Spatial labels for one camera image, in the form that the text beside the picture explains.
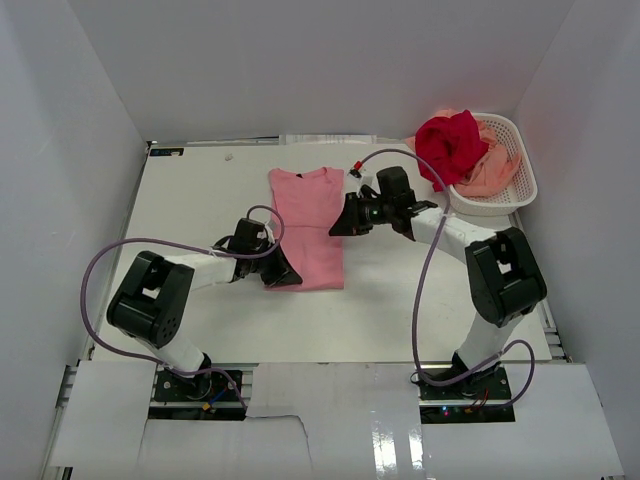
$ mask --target white table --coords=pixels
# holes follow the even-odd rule
[[[233,233],[248,207],[271,204],[267,173],[272,168],[302,173],[322,166],[348,170],[356,160],[387,146],[193,146],[183,156],[150,157],[127,237],[210,246]],[[419,199],[442,203],[409,157],[384,154],[367,167],[375,172],[391,165],[405,168]],[[255,218],[266,220],[268,214],[256,212]],[[510,226],[508,217],[464,218],[496,229]],[[344,290],[265,291],[256,276],[193,292],[181,328],[215,363],[409,362],[411,309],[427,248],[402,238],[390,226],[379,226],[367,236],[345,239]],[[124,247],[112,294],[142,250],[180,254],[156,245]],[[466,267],[437,252],[423,294],[421,359],[450,360],[474,314]],[[100,335],[119,348],[145,352],[104,319]],[[538,359],[551,358],[538,310],[522,321],[513,338],[529,341]],[[117,357],[96,347],[94,358]],[[506,356],[527,358],[527,352],[518,348]]]

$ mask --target white cardboard panel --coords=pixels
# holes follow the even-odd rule
[[[70,3],[146,140],[211,140],[509,113],[573,0]]]
[[[149,420],[133,468],[73,469],[73,480],[311,480],[304,430],[296,418],[243,422]]]
[[[254,204],[271,204],[267,173],[280,167],[306,172],[322,166],[348,169],[380,145],[287,145],[190,147],[180,157],[150,157],[132,213],[128,237],[157,237],[206,247],[233,232]],[[367,166],[375,173],[405,167],[418,198],[442,203],[419,176],[413,159],[385,154]],[[266,214],[256,212],[257,219]],[[507,217],[465,217],[503,229]],[[118,287],[140,251],[175,255],[175,249],[128,245],[112,285]],[[259,278],[201,289],[189,296],[181,329],[217,363],[410,362],[411,308],[428,246],[380,226],[344,241],[345,289],[269,292]],[[427,276],[420,314],[419,346],[425,361],[448,361],[469,331],[475,308],[466,267],[437,252]],[[136,341],[102,323],[101,336],[120,348],[144,352]],[[529,341],[539,359],[550,359],[538,311],[512,338]],[[96,347],[95,358],[116,358]],[[526,360],[525,349],[508,359]]]
[[[151,362],[81,362],[50,465],[135,466],[155,371]]]
[[[513,391],[529,367],[507,365]],[[437,480],[586,480],[622,475],[598,394],[584,365],[538,365],[516,422],[423,425]]]

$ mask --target pink t-shirt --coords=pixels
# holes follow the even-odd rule
[[[329,236],[342,212],[344,171],[324,167],[296,174],[276,168],[269,172],[269,183],[273,208],[282,215],[286,227],[282,250],[302,277],[301,285],[274,290],[344,288],[342,239]],[[280,228],[274,233],[277,237]]]

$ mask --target red cloth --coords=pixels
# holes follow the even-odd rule
[[[463,180],[488,149],[469,110],[451,118],[433,117],[416,132],[416,154],[429,162],[446,185]],[[442,187],[421,162],[418,168],[433,189],[441,192]]]

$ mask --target white laundry basket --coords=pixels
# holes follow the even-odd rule
[[[456,211],[467,215],[483,217],[509,215],[533,202],[538,195],[538,185],[533,176],[529,156],[524,148],[522,137],[511,120],[490,113],[474,113],[473,116],[476,120],[486,122],[496,131],[498,143],[506,147],[510,158],[519,152],[522,155],[522,161],[507,188],[491,197],[463,197],[451,185],[449,187],[451,206]]]

